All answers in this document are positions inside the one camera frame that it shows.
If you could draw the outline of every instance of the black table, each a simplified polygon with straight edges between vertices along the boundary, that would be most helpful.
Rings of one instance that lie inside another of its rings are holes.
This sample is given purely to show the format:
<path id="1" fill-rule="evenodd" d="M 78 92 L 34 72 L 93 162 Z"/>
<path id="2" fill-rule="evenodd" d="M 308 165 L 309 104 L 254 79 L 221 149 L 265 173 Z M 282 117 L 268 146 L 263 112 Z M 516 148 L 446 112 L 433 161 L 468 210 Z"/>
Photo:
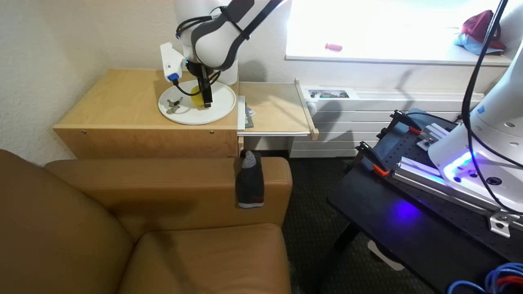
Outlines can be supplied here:
<path id="1" fill-rule="evenodd" d="M 429 116 L 411 116 L 421 126 L 437 122 L 448 123 Z M 408 131 L 398 123 L 374 147 L 383 158 Z M 332 263 L 347 244 L 363 232 L 385 255 L 400 261 L 437 292 L 445 293 L 456 280 L 468 280 L 483 285 L 485 275 L 496 266 L 508 262 L 456 227 L 414 205 L 408 197 L 387 185 L 369 171 L 364 159 L 344 177 L 328 202 L 350 221 L 319 267 L 319 280 L 327 275 Z M 456 288 L 454 293 L 473 293 Z"/>

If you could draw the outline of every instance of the table leg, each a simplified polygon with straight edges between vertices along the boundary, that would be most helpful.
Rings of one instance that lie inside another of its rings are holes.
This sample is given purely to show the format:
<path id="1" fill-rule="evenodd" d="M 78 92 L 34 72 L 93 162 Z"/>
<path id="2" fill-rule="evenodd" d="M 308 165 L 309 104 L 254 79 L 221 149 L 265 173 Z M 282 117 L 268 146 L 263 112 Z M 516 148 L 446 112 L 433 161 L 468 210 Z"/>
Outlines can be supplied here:
<path id="1" fill-rule="evenodd" d="M 311 276 L 311 286 L 316 293 L 319 293 L 323 281 L 336 267 L 343 251 L 345 250 L 347 245 L 352 240 L 354 240 L 358 233 L 358 228 L 352 223 L 349 223 L 343 229 L 343 232 L 338 236 L 338 238 L 331 246 L 331 248 L 328 250 L 328 252 L 323 256 L 320 262 L 318 262 L 317 266 L 313 269 L 313 275 Z"/>

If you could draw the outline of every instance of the wooden shelf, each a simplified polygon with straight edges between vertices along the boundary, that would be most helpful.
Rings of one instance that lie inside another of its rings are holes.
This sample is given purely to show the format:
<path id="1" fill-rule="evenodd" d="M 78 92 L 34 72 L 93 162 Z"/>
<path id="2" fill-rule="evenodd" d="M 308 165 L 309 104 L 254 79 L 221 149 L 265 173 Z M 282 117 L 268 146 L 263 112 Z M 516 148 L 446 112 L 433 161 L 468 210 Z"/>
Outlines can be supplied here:
<path id="1" fill-rule="evenodd" d="M 315 129 L 296 84 L 240 82 L 240 95 L 256 115 L 239 135 L 306 136 Z"/>
<path id="2" fill-rule="evenodd" d="M 194 79 L 185 72 L 180 82 Z M 158 99 L 172 86 L 162 71 L 108 70 L 54 128 L 236 130 L 236 108 L 206 125 L 188 126 L 166 119 L 158 110 Z M 238 83 L 230 87 L 238 95 Z"/>

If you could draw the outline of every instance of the sock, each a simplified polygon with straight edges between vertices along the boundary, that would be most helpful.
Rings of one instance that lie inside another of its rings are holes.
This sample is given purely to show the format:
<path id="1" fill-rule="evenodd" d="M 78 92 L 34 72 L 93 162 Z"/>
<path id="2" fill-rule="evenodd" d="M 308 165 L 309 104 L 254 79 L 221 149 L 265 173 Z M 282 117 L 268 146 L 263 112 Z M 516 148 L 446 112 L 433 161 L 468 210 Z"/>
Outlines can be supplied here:
<path id="1" fill-rule="evenodd" d="M 262 207 L 264 204 L 264 181 L 259 153 L 245 152 L 242 169 L 236 177 L 236 196 L 241 208 Z"/>

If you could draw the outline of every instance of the armchair armrest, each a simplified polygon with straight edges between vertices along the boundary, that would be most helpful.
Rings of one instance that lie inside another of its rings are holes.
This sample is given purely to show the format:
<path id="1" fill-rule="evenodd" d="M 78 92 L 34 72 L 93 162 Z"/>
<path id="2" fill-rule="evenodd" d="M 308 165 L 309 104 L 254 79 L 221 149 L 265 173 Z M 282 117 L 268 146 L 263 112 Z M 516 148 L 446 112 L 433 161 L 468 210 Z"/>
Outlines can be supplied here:
<path id="1" fill-rule="evenodd" d="M 255 223 L 282 225 L 292 190 L 289 164 L 262 157 L 265 204 L 237 205 L 240 160 L 62 160 L 44 168 L 107 207 L 137 240 L 154 230 L 186 230 Z"/>

